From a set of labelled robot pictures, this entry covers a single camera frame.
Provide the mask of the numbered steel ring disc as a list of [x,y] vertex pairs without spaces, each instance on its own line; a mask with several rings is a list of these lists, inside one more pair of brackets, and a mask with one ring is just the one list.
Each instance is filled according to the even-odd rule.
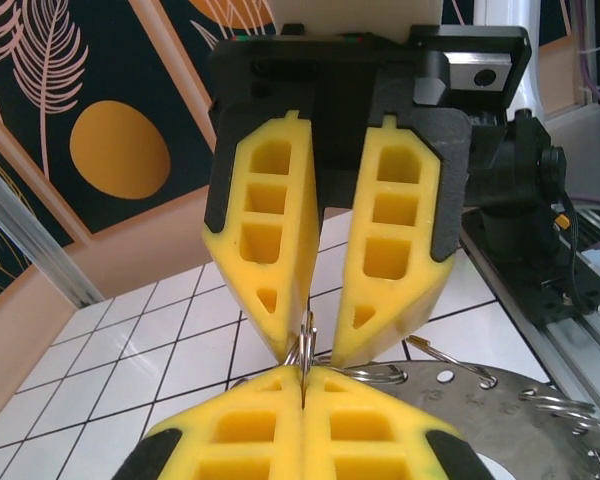
[[530,377],[485,367],[480,378],[431,360],[370,363],[345,374],[455,426],[478,453],[515,480],[600,480],[600,418],[593,404],[574,400]]

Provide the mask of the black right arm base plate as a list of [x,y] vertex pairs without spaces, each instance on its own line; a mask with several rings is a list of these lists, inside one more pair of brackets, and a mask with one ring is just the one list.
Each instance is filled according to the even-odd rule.
[[584,260],[571,262],[551,207],[475,209],[462,216],[463,232],[486,262],[485,271],[536,326],[573,317],[571,286],[587,312],[600,307],[600,276]]

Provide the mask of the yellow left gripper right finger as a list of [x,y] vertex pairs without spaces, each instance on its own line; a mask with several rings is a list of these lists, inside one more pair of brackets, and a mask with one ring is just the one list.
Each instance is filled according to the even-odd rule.
[[305,480],[488,480],[459,431],[326,367],[308,377]]

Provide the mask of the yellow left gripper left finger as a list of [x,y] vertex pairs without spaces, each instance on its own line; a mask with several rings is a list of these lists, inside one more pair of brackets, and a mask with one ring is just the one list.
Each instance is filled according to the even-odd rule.
[[300,480],[298,376],[280,366],[162,420],[114,480]]

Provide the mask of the aluminium frame post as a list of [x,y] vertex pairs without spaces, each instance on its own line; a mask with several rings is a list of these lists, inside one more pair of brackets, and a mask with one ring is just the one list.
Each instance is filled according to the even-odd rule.
[[0,228],[77,308],[104,296],[0,177]]

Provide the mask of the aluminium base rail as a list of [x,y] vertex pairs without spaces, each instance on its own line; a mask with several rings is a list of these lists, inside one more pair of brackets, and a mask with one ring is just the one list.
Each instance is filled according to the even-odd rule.
[[[600,232],[600,204],[581,204],[578,212],[582,215],[581,229],[591,227]],[[590,248],[579,257],[600,278],[600,249]],[[560,387],[600,408],[600,305],[590,315],[574,313],[565,319],[551,320],[541,329],[541,335],[545,344],[539,350],[558,357],[547,364]]]

